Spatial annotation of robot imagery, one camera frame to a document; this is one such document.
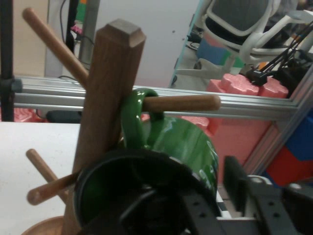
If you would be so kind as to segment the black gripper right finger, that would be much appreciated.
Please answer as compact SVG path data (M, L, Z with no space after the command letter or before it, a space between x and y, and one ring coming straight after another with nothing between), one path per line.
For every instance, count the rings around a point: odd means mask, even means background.
M292 183L276 188L249 177L233 156L224 160L224 188L236 211L251 217L262 235L311 235L313 188Z

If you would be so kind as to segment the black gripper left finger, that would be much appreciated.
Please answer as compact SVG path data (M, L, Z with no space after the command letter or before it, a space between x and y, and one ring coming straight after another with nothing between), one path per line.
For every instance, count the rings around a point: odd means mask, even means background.
M222 235L216 216L206 200L196 192L182 193L183 213L187 219L187 228L192 235Z

